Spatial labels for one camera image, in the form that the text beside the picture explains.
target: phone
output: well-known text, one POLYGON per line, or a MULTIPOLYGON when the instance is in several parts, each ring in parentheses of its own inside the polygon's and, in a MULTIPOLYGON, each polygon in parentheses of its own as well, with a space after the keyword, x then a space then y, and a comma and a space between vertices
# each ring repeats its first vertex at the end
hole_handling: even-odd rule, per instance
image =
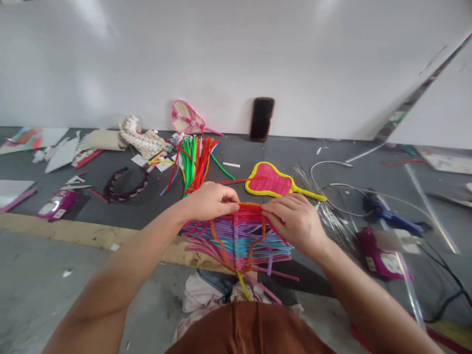
POLYGON ((275 100, 270 97, 258 97, 252 108, 251 133, 249 139, 263 142, 269 135, 270 120, 274 113, 275 100))

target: gray floor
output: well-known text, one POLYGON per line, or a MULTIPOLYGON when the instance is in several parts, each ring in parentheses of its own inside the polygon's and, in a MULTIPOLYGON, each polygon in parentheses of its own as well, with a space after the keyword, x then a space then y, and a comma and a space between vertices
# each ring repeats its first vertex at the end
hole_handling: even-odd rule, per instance
MULTIPOLYGON (((0 244, 0 354, 40 353, 110 251, 5 231, 0 244), (64 278, 67 269, 72 273, 64 278)), ((120 353, 165 352, 183 317, 185 281, 193 272, 179 265, 154 271, 129 309, 120 353)), ((338 300, 301 292, 297 297, 307 323, 337 353, 366 353, 352 338, 338 300)))

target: braided headband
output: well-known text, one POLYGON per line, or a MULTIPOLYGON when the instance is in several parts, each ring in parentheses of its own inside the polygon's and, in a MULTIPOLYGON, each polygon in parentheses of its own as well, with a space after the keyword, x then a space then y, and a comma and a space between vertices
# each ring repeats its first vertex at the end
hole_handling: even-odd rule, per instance
POLYGON ((138 196, 138 194, 140 194, 146 188, 149 181, 149 173, 147 173, 146 169, 141 167, 140 170, 143 173, 143 179, 141 180, 141 182, 139 182, 139 184, 129 192, 122 194, 119 194, 115 191, 115 185, 121 175, 125 171, 128 171, 128 168, 124 167, 121 170, 118 170, 114 174, 112 174, 107 184, 105 185, 105 188, 103 188, 103 196, 105 197, 105 199, 110 202, 115 202, 125 201, 129 198, 135 198, 136 196, 138 196))

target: black cable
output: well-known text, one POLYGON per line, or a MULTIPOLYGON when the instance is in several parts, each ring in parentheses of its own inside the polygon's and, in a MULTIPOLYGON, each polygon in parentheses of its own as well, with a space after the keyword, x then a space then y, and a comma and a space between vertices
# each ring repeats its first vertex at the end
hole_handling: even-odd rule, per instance
POLYGON ((433 257, 433 255, 431 253, 429 253, 428 251, 426 251, 424 249, 424 247, 420 246, 421 250, 429 257, 431 258, 433 261, 435 261, 437 264, 439 264, 439 266, 441 266, 443 269, 445 269, 451 276, 452 278, 455 280, 455 282, 457 283, 457 285, 459 285, 460 287, 460 290, 454 294, 453 296, 449 297, 448 299, 446 299, 444 301, 444 303, 442 304, 441 308, 439 309, 439 311, 432 317, 432 319, 430 320, 424 320, 426 323, 435 323, 437 321, 439 321, 441 319, 441 317, 443 316, 444 312, 446 311, 446 308, 448 307, 448 305, 454 301, 456 298, 458 298, 460 295, 464 294, 464 296, 466 297, 467 299, 467 302, 469 303, 470 307, 472 308, 472 299, 469 295, 469 293, 466 292, 466 290, 464 289, 464 284, 462 284, 461 280, 454 274, 454 272, 451 270, 451 268, 449 267, 449 265, 446 263, 446 261, 444 260, 443 257, 441 257, 441 255, 439 254, 439 252, 430 244, 428 243, 429 247, 434 251, 434 253, 436 253, 436 255, 439 257, 440 261, 438 261, 435 257, 433 257))

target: pink woven fan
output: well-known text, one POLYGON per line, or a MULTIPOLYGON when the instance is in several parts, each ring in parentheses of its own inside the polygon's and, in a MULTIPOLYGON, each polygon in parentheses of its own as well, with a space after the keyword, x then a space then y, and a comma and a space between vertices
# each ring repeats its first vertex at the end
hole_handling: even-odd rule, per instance
POLYGON ((192 107, 190 103, 184 100, 176 100, 172 104, 172 124, 177 133, 186 135, 201 133, 204 129, 218 134, 215 130, 207 127, 207 122, 192 107))

